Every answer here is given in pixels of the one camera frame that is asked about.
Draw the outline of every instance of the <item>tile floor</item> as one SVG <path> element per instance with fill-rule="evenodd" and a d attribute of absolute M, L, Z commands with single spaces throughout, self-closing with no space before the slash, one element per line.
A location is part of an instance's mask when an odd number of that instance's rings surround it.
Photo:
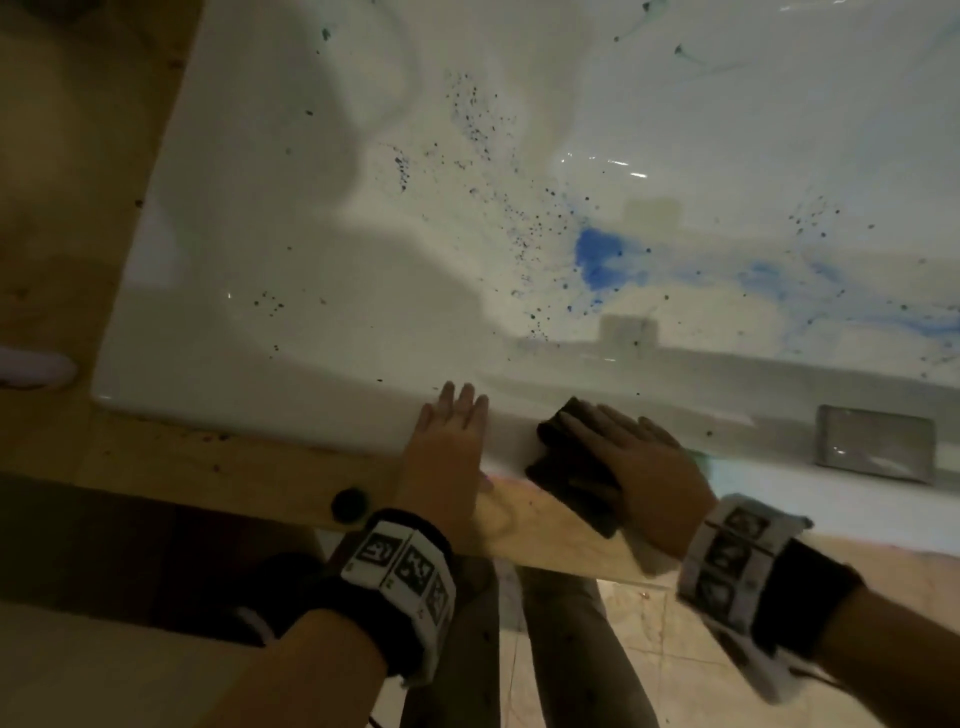
<path fill-rule="evenodd" d="M 817 546 L 858 568 L 877 591 L 960 630 L 960 560 L 887 546 L 822 541 Z M 537 683 L 520 611 L 516 573 L 500 576 L 500 699 L 502 728 L 542 728 Z M 613 630 L 660 718 L 660 728 L 871 728 L 880 724 L 856 701 L 819 684 L 786 706 L 757 698 L 707 630 L 662 587 L 600 582 Z M 389 684 L 376 717 L 399 724 L 403 690 Z"/>

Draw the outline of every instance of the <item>person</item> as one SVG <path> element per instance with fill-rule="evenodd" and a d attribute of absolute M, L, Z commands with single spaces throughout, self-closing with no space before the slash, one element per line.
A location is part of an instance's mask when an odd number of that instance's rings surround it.
<path fill-rule="evenodd" d="M 423 406 L 394 502 L 449 540 L 470 525 L 489 408 L 470 384 L 455 394 L 448 382 L 436 402 Z M 570 417 L 564 422 L 615 476 L 620 490 L 603 497 L 624 527 L 682 559 L 717 503 L 707 481 L 677 440 L 650 420 L 604 405 L 589 411 L 596 431 Z M 409 691 L 403 726 L 499 721 L 495 575 L 477 559 L 457 561 L 454 571 L 456 615 L 444 652 L 432 684 Z M 521 570 L 520 579 L 546 724 L 656 726 L 595 582 L 539 570 Z M 960 636 L 866 586 L 829 617 L 813 660 L 891 728 L 960 725 Z M 359 728 L 387 672 L 383 654 L 357 623 L 310 610 L 264 649 L 200 726 Z"/>

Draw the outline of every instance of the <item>wooden surface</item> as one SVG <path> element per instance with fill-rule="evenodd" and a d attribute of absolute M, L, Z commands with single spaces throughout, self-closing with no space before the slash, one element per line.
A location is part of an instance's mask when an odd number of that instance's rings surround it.
<path fill-rule="evenodd" d="M 200 0 L 129 0 L 67 28 L 0 5 L 0 341 L 73 357 L 51 393 L 0 391 L 0 471 L 232 513 L 340 527 L 329 504 L 359 486 L 390 501 L 391 458 L 145 422 L 88 395 Z M 645 580 L 552 497 L 498 482 L 461 550 L 622 581 Z"/>

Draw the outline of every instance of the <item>gray pants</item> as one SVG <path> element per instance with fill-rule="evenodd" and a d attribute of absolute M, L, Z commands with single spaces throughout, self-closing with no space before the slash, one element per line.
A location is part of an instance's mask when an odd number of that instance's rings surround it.
<path fill-rule="evenodd" d="M 613 633 L 596 582 L 517 569 L 547 728 L 657 728 L 657 716 Z M 457 606 L 433 683 L 410 690 L 400 728 L 500 723 L 497 581 L 486 559 L 454 566 Z"/>

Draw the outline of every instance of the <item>white bathtub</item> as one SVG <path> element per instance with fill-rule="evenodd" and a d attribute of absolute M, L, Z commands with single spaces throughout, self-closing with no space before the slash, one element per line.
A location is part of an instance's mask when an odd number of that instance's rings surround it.
<path fill-rule="evenodd" d="M 958 67 L 949 0 L 210 0 L 94 396 L 397 451 L 470 379 L 518 473 L 577 395 L 960 553 Z M 935 486 L 809 465 L 820 404 L 934 419 Z"/>

